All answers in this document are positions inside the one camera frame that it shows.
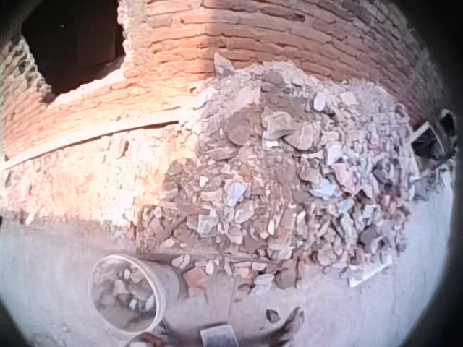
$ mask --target wall opening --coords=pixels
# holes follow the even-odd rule
[[[117,0],[44,0],[22,26],[54,95],[104,78],[124,58]]]

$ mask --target bucket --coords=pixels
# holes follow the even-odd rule
[[[179,295],[177,274],[168,266],[113,254],[95,264],[88,292],[100,316],[121,333],[153,330]]]

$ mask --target concrete floor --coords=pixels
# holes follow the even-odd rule
[[[296,346],[397,346],[441,279],[451,203],[448,184],[429,202],[415,203],[405,232],[408,249],[391,268],[360,287],[351,289],[312,266],[302,289],[274,288],[266,297],[254,297],[235,291],[233,280],[217,275],[206,296],[180,299],[166,320],[176,333],[196,342],[200,328],[228,322],[242,346],[256,346],[252,338],[276,326],[266,321],[267,308],[276,309],[283,321],[302,306],[306,320]],[[7,220],[0,235],[1,299],[28,340],[47,347],[123,346],[127,337],[106,326],[90,303],[88,275],[102,256],[132,245],[121,248],[105,235],[56,233]]]

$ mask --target rubble pile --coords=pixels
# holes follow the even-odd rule
[[[286,62],[235,70],[216,56],[194,107],[179,133],[195,158],[171,163],[155,206],[141,211],[141,252],[149,238],[204,244],[247,257],[234,269],[254,287],[273,275],[284,287],[296,278],[274,266],[282,261],[341,272],[405,249],[411,130],[382,87],[321,82]]]

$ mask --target brick wall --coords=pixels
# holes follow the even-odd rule
[[[382,84],[415,125],[445,105],[445,87],[405,16],[386,0],[119,0],[126,58],[114,78],[49,102],[20,35],[1,48],[1,136],[8,156],[125,117],[177,106],[213,75],[220,51],[236,67],[292,60],[308,74]]]

